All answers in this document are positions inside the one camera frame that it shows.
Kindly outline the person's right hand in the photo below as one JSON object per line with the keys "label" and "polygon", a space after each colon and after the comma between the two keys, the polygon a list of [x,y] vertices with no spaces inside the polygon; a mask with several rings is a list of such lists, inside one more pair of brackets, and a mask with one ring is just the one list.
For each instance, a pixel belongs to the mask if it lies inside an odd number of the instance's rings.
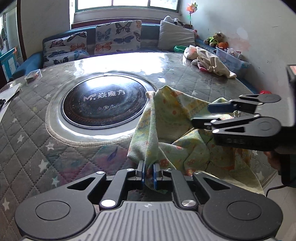
{"label": "person's right hand", "polygon": [[274,151],[264,152],[265,156],[267,157],[268,163],[272,168],[275,170],[280,171],[280,161],[276,157],[276,153]]}

